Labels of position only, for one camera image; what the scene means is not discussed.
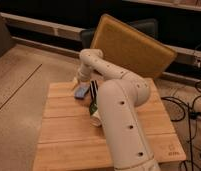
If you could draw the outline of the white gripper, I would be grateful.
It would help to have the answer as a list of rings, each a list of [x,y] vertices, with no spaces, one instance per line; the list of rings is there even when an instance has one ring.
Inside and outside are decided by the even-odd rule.
[[[78,80],[82,82],[87,82],[91,79],[92,69],[89,66],[81,65],[77,71],[77,78],[74,77],[72,82],[73,85],[78,85]]]

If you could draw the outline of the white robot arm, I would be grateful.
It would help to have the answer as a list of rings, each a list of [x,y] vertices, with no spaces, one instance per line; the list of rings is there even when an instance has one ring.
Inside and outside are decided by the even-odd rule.
[[[96,70],[104,78],[97,105],[115,171],[161,171],[135,108],[146,103],[150,87],[140,75],[103,59],[100,49],[83,49],[77,80],[86,82]]]

